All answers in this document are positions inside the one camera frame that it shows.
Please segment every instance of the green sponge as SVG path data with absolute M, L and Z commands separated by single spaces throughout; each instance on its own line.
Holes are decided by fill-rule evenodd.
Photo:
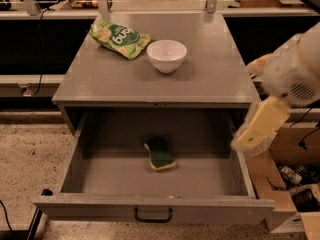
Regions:
M 154 137 L 144 143 L 150 155 L 150 164 L 154 171 L 160 172 L 169 168 L 176 167 L 167 141 L 162 137 Z

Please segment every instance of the speckled floor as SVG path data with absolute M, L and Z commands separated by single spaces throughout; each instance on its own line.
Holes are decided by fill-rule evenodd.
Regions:
M 33 197 L 54 189 L 72 136 L 59 113 L 0 113 L 0 198 L 13 229 L 27 229 Z M 7 230 L 0 209 L 0 230 Z M 270 234 L 258 225 L 188 225 L 61 222 L 42 217 L 36 239 L 306 239 L 304 233 Z

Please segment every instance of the black cable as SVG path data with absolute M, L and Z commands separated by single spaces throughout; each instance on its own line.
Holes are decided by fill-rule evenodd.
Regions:
M 314 129 L 313 131 L 309 132 L 307 135 L 305 135 L 302 140 L 298 143 L 299 147 L 304 148 L 305 150 L 307 150 L 307 146 L 306 143 L 304 142 L 305 138 L 307 138 L 309 135 L 315 133 L 316 131 L 320 130 L 320 127 Z
M 1 204 L 2 208 L 3 208 L 3 210 L 4 210 L 4 216 L 5 216 L 5 218 L 6 218 L 6 222 L 7 222 L 7 225 L 8 225 L 8 227 L 9 227 L 9 229 L 10 229 L 10 232 L 14 235 L 14 237 L 15 237 L 17 240 L 22 240 L 22 239 L 14 232 L 14 230 L 11 228 L 11 225 L 10 225 L 10 222 L 9 222 L 9 218 L 8 218 L 7 209 L 6 209 L 4 203 L 3 203 L 1 200 L 0 200 L 0 204 Z
M 52 10 L 53 9 L 50 9 L 50 8 L 46 8 L 45 10 L 43 10 L 41 13 L 40 19 L 39 19 L 39 34 L 40 34 L 40 39 L 41 39 L 41 70 L 40 70 L 40 78 L 39 78 L 37 90 L 35 91 L 34 94 L 32 94 L 32 96 L 36 96 L 40 91 L 42 76 L 43 76 L 43 69 L 44 69 L 45 47 L 44 47 L 44 38 L 43 38 L 43 34 L 42 34 L 42 29 L 41 29 L 42 18 L 43 18 L 43 14 L 45 12 L 52 11 Z
M 309 109 L 307 110 L 307 112 L 305 112 L 305 113 L 303 114 L 303 116 L 302 116 L 298 121 L 296 121 L 296 122 L 294 122 L 292 125 L 290 125 L 289 128 L 291 128 L 292 126 L 294 126 L 294 125 L 297 124 L 297 123 L 300 123 L 300 122 L 303 120 L 303 118 L 305 118 L 305 116 L 311 111 L 311 109 L 312 109 L 312 108 L 309 108 Z

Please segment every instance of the black drawer handle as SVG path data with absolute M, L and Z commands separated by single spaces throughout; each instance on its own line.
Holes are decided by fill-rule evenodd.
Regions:
M 172 219 L 172 209 L 169 208 L 169 216 L 166 219 L 142 219 L 139 218 L 138 215 L 138 208 L 134 209 L 134 218 L 138 222 L 145 222 L 145 223 L 167 223 Z

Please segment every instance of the snack bag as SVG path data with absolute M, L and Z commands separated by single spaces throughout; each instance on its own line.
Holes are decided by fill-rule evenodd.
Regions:
M 150 42 L 150 34 L 139 34 L 104 20 L 92 24 L 89 34 L 99 44 L 121 53 L 129 60 L 135 59 Z

